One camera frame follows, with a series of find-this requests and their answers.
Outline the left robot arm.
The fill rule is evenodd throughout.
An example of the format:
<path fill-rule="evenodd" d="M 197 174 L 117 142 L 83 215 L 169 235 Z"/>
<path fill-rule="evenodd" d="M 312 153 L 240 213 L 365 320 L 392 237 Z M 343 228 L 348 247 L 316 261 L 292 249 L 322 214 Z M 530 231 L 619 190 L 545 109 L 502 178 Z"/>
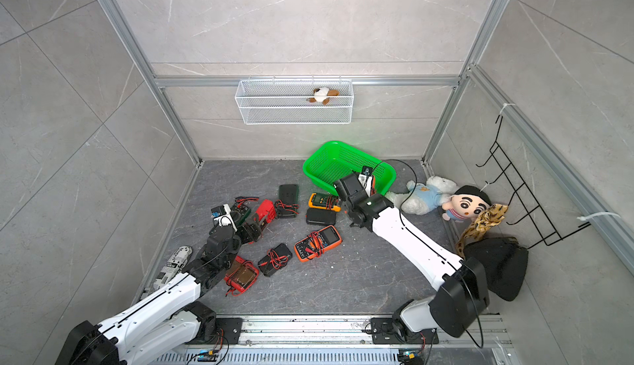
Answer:
<path fill-rule="evenodd" d="M 59 364 L 148 364 L 184 343 L 208 341 L 216 330 L 216 312 L 201 298 L 224 282 L 231 294 L 246 290 L 239 283 L 244 261 L 237 216 L 228 205 L 212 210 L 214 226 L 195 259 L 163 287 L 132 307 L 97 324 L 74 327 L 56 360 Z"/>

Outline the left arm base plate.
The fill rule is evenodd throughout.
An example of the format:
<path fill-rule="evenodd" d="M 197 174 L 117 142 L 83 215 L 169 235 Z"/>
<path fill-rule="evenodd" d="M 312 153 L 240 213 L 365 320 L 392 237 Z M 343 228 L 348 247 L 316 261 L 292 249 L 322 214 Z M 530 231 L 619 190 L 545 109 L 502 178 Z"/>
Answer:
<path fill-rule="evenodd" d="M 243 319 L 239 317 L 219 318 L 204 321 L 196 336 L 188 342 L 189 345 L 219 344 L 221 341 L 229 345 L 237 345 L 243 326 Z"/>

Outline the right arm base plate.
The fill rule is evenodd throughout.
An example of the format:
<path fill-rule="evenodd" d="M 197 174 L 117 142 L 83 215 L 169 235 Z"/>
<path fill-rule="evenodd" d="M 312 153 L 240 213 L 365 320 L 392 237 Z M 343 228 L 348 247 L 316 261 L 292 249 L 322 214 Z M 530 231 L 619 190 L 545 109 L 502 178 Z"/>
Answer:
<path fill-rule="evenodd" d="M 439 337 L 434 329 L 412 332 L 401 321 L 388 317 L 373 317 L 363 331 L 375 345 L 437 345 Z"/>

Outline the orange multimeter with leads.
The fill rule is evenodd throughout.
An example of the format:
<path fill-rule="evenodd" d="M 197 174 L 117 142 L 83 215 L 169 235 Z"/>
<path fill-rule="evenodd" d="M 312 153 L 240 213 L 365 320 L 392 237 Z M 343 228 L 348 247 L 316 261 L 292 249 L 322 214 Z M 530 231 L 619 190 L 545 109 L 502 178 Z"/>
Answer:
<path fill-rule="evenodd" d="M 343 238 L 334 226 L 313 231 L 294 245 L 297 258 L 303 263 L 321 257 L 340 244 Z"/>

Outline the dark green multimeter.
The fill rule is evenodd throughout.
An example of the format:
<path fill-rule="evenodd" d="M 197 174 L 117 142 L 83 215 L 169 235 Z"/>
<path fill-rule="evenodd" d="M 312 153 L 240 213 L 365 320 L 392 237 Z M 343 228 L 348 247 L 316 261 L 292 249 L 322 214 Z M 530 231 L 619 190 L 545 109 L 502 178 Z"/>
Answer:
<path fill-rule="evenodd" d="M 242 224 L 244 224 L 251 212 L 251 208 L 244 201 L 235 202 L 230 207 L 229 215 L 234 222 L 234 226 L 239 228 Z"/>

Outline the red multimeter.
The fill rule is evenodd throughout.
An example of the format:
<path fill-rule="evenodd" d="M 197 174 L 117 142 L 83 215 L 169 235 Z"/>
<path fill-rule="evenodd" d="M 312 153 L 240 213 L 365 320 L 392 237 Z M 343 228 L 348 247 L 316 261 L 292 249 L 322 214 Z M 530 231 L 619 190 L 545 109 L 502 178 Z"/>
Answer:
<path fill-rule="evenodd" d="M 241 239 L 244 244 L 257 242 L 262 237 L 264 229 L 276 219 L 277 210 L 271 200 L 264 200 L 254 213 L 251 220 L 242 224 Z"/>

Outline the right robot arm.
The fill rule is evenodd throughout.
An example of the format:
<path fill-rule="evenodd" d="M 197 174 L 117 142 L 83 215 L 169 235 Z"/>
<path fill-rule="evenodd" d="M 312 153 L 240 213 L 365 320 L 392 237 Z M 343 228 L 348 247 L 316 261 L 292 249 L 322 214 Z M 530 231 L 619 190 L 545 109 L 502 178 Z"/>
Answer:
<path fill-rule="evenodd" d="M 423 330 L 440 329 L 453 338 L 468 332 L 490 304 L 485 267 L 462 259 L 426 236 L 380 193 L 367 195 L 358 175 L 334 183 L 353 226 L 366 228 L 389 242 L 411 262 L 436 291 L 433 297 L 406 302 L 392 317 L 393 330 L 404 340 Z"/>

